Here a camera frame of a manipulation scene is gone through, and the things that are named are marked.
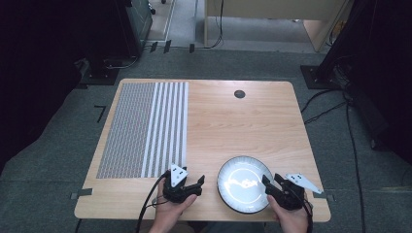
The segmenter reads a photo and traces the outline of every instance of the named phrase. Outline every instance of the hand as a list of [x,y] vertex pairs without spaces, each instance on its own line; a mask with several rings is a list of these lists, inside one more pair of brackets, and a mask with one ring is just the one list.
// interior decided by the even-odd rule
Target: hand
[[308,215],[304,208],[296,211],[288,211],[279,206],[278,202],[272,195],[267,195],[267,200],[269,201],[270,207],[275,212],[273,218],[277,221],[280,221],[284,233],[307,232]]
[[[157,186],[157,203],[167,201],[163,195],[163,186],[165,178],[163,178]],[[169,232],[178,221],[179,216],[187,209],[195,200],[197,196],[192,194],[185,202],[176,204],[173,202],[166,202],[159,204],[155,208],[154,225],[149,233],[166,233]]]

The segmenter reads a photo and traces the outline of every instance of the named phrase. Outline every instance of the round dish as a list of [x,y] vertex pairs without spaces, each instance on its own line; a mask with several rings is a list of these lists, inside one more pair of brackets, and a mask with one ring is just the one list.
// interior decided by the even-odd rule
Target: round dish
[[218,190],[228,207],[242,214],[254,214],[269,203],[261,183],[263,174],[274,183],[269,169],[250,156],[228,160],[218,174]]

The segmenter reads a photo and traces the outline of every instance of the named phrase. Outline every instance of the gray carpet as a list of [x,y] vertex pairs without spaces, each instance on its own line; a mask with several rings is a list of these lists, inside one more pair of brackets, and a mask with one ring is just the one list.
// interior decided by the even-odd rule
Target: gray carpet
[[[317,90],[308,90],[299,65],[317,65],[323,54],[276,51],[172,49],[147,50],[124,78],[289,81],[300,107]],[[0,180],[0,232],[74,232],[76,201],[117,86],[75,89],[55,114],[41,138],[6,165]],[[338,91],[318,97],[304,113],[313,117],[342,102]],[[355,159],[346,109],[342,107],[306,125],[329,201],[331,220],[316,223],[314,232],[361,232],[361,207]],[[375,151],[357,111],[349,115],[359,157],[366,232],[412,232],[412,193],[395,188],[412,185],[412,169],[390,151]],[[132,220],[85,220],[80,232],[132,232]],[[269,232],[279,232],[275,223]]]

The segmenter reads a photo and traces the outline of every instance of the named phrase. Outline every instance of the black cable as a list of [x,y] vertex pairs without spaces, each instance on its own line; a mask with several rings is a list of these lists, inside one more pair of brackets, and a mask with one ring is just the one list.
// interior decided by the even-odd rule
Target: black cable
[[[143,50],[149,49],[152,46],[145,46]],[[189,47],[169,47],[170,49],[181,49],[181,50],[188,50]],[[209,48],[196,48],[197,50],[208,50]]]
[[76,225],[76,230],[75,230],[75,233],[78,233],[79,232],[79,228],[80,228],[80,224],[82,223],[82,219],[81,218],[79,218],[79,220],[78,220],[78,224]]
[[334,106],[333,108],[330,108],[330,109],[322,112],[321,114],[319,114],[319,115],[317,115],[317,116],[313,116],[312,118],[309,118],[309,119],[305,120],[304,123],[305,123],[305,124],[311,123],[311,122],[319,119],[321,116],[323,116],[323,115],[325,115],[325,114],[328,114],[329,112],[331,112],[331,111],[333,111],[333,110],[335,110],[335,109],[338,109],[338,108],[344,106],[345,104],[346,104],[346,101],[344,101],[344,102],[342,102],[342,103]]
[[[336,28],[336,26],[337,26],[338,23],[339,23],[339,22],[336,22],[336,24],[333,26],[333,29],[330,31],[329,41],[326,42],[326,45],[329,46],[329,47],[332,47],[333,44],[334,44],[334,42],[333,42],[333,30]],[[340,28],[339,28],[339,33],[338,33],[338,35],[340,35],[340,33],[342,32],[342,29],[343,29],[343,20],[340,21]]]
[[139,233],[140,226],[142,225],[143,215],[145,214],[145,211],[146,211],[146,209],[148,208],[147,205],[148,205],[149,199],[151,198],[152,194],[154,193],[155,188],[157,187],[157,185],[158,185],[158,183],[160,182],[160,180],[163,179],[163,178],[166,176],[166,173],[163,173],[163,174],[157,179],[157,181],[154,183],[154,186],[152,187],[152,190],[149,192],[149,195],[148,195],[148,197],[146,198],[145,203],[143,204],[142,211],[140,212],[139,219],[137,220],[136,233]]
[[149,205],[149,206],[147,206],[146,208],[149,208],[149,207],[156,207],[156,206],[158,206],[158,205],[161,205],[161,204],[165,204],[165,203],[168,203],[169,201],[164,201],[164,202],[160,202],[160,203],[153,203],[153,204],[151,204],[151,205]]
[[[367,41],[366,41],[366,43],[365,43],[365,45],[364,45],[363,51],[366,50],[366,48],[368,47],[368,45],[369,45],[369,43],[370,43],[370,40],[371,40],[371,38],[372,38],[373,24],[374,24],[374,22],[375,22],[375,15],[376,15],[377,5],[378,5],[378,0],[375,0],[375,6],[373,7],[373,15],[372,15],[372,19],[371,19],[371,22],[370,22],[369,35],[368,35],[368,39],[367,39]],[[326,69],[325,69],[325,72],[326,72],[326,73],[325,73],[325,75],[327,76],[327,70],[328,70],[328,67],[330,67],[330,65],[333,65],[333,67],[334,67],[334,66],[336,66],[336,64],[338,64],[338,62],[339,62],[340,59],[348,58],[348,57],[352,57],[352,56],[357,56],[357,54],[343,55],[343,56],[340,56],[340,57],[337,57],[336,59],[334,59],[332,62],[330,62],[330,63],[326,66]]]
[[136,63],[136,61],[139,59],[138,56],[131,56],[131,58],[134,58],[134,60],[128,65],[125,65],[125,66],[112,66],[111,64],[109,64],[109,66],[106,66],[106,69],[113,70],[113,69],[126,69],[126,68],[129,68],[134,63]]
[[310,97],[310,99],[306,102],[306,105],[302,108],[302,110],[300,111],[300,113],[302,114],[302,113],[307,109],[307,107],[309,106],[310,102],[312,102],[312,100],[314,100],[316,97],[318,97],[318,96],[320,96],[320,95],[323,95],[323,94],[325,94],[325,93],[334,91],[334,90],[339,90],[339,89],[327,89],[327,90],[323,90],[323,91],[320,91],[320,92],[314,94],[314,95],[313,95],[312,97]]
[[366,232],[366,227],[364,224],[364,207],[363,207],[363,193],[361,189],[361,178],[360,178],[360,170],[359,170],[359,165],[358,165],[358,152],[357,152],[357,147],[355,144],[355,139],[354,139],[354,134],[352,132],[352,127],[351,127],[351,121],[349,118],[349,106],[351,105],[349,102],[346,105],[346,120],[348,122],[348,128],[349,128],[349,135],[351,137],[351,142],[352,142],[352,147],[354,149],[354,157],[355,157],[355,169],[357,173],[357,183],[358,183],[358,191],[359,191],[359,196],[360,196],[360,217],[361,217],[361,230],[363,233]]
[[221,19],[220,19],[221,25],[218,26],[219,29],[220,29],[219,38],[218,38],[218,40],[215,42],[215,44],[214,44],[213,46],[211,46],[211,47],[205,47],[204,49],[212,49],[212,48],[216,47],[218,44],[220,44],[221,41],[222,41],[222,38],[223,38],[223,27],[222,27],[223,5],[224,5],[224,0],[222,0],[222,3],[221,3]]
[[339,80],[343,80],[344,82],[348,83],[348,75],[346,74],[346,71],[343,69],[343,67],[340,64],[336,64],[335,67],[336,71],[339,73],[339,76],[337,77]]

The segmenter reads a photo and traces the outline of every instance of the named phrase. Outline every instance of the textured panel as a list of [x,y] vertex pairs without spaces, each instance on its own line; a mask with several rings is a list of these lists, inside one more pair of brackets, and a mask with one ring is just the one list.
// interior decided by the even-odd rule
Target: textured panel
[[188,83],[125,83],[98,179],[159,177],[186,164]]

